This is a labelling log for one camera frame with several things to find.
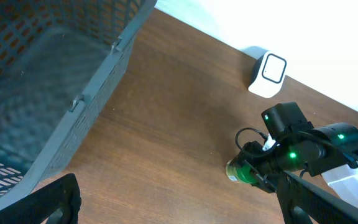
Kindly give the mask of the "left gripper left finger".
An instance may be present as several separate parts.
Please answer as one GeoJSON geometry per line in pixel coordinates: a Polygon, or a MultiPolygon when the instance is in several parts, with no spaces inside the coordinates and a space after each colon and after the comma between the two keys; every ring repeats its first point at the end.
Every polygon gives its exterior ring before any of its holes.
{"type": "Polygon", "coordinates": [[[80,188],[75,174],[67,174],[0,210],[3,223],[78,223],[80,188]]]}

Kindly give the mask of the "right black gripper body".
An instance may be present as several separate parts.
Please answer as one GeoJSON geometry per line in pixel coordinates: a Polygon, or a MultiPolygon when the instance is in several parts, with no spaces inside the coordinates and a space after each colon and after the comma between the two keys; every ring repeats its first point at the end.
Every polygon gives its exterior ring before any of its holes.
{"type": "Polygon", "coordinates": [[[278,176],[284,170],[294,171],[294,159],[290,158],[290,153],[272,152],[266,156],[257,157],[262,152],[262,145],[257,142],[247,142],[236,156],[238,166],[248,165],[252,169],[252,174],[257,183],[251,184],[267,193],[275,193],[278,184],[278,176]]]}

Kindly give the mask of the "green lid glass jar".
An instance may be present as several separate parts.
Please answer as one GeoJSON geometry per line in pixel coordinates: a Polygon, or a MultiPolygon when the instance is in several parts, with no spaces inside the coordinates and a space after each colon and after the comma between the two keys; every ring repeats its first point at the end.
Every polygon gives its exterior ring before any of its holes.
{"type": "Polygon", "coordinates": [[[238,166],[234,159],[226,164],[226,175],[232,182],[241,182],[245,184],[256,184],[257,180],[252,174],[252,169],[248,165],[238,166]]]}

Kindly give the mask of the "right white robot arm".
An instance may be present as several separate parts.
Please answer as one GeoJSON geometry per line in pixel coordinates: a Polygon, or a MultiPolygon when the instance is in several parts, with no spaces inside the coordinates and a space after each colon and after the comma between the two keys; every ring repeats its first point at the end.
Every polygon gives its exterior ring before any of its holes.
{"type": "Polygon", "coordinates": [[[286,223],[358,223],[358,129],[316,128],[294,102],[262,118],[264,142],[239,145],[228,177],[276,194],[286,223]]]}

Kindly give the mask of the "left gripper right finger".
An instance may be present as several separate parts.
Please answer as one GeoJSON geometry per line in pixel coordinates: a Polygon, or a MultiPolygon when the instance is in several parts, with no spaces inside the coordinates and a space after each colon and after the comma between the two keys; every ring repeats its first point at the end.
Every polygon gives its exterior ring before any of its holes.
{"type": "Polygon", "coordinates": [[[276,194],[285,223],[358,223],[358,208],[291,172],[279,176],[276,194]]]}

